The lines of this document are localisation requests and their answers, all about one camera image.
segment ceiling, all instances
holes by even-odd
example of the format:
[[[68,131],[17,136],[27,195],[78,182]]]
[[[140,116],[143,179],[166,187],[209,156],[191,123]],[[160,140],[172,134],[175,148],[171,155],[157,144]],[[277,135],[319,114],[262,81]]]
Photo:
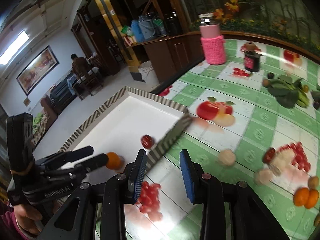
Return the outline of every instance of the ceiling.
[[[0,88],[40,42],[62,28],[70,29],[83,0],[22,0],[0,33],[0,55],[25,30],[29,40],[6,65],[0,65]]]

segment pink knitted bottle sleeve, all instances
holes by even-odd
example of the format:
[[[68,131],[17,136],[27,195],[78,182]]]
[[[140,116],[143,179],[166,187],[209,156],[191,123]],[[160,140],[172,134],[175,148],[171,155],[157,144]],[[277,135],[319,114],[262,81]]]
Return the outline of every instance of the pink knitted bottle sleeve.
[[[220,65],[227,61],[226,53],[224,50],[223,35],[213,39],[201,38],[204,57],[210,65]]]

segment fluorescent light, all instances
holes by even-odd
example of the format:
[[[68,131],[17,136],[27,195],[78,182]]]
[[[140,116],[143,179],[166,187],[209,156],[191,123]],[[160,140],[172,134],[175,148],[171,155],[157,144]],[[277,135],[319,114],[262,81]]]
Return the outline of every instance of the fluorescent light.
[[[0,57],[0,64],[6,65],[13,55],[21,48],[23,44],[29,39],[29,36],[26,34],[26,31],[23,31],[15,39],[13,43],[7,48],[7,50]]]

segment striped border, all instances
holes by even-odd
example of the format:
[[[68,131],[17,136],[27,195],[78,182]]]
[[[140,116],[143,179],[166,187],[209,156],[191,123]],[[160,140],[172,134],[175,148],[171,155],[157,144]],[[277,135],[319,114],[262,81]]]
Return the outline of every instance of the striped border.
[[[170,99],[163,98],[161,96],[146,92],[140,89],[123,87],[117,93],[115,93],[110,99],[108,99],[102,106],[100,106],[92,115],[89,116],[87,120],[81,124],[78,129],[69,137],[69,139],[60,148],[60,152],[65,152],[70,148],[70,146],[76,141],[76,139],[113,103],[115,103],[119,98],[121,98],[126,92],[130,92],[145,98],[149,98],[165,106],[169,106],[184,115],[176,122],[176,124],[167,132],[167,134],[155,144],[151,151],[147,154],[147,167],[146,172],[148,172],[156,162],[164,155],[167,150],[175,143],[180,134],[191,124],[192,118],[189,115],[188,108]]]

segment dark jar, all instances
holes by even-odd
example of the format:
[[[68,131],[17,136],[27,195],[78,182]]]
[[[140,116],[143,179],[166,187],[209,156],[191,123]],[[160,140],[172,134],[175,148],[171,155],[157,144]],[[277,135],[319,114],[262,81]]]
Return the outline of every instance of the dark jar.
[[[247,42],[244,47],[244,68],[250,72],[258,72],[261,55],[255,52],[257,46],[252,42]]]

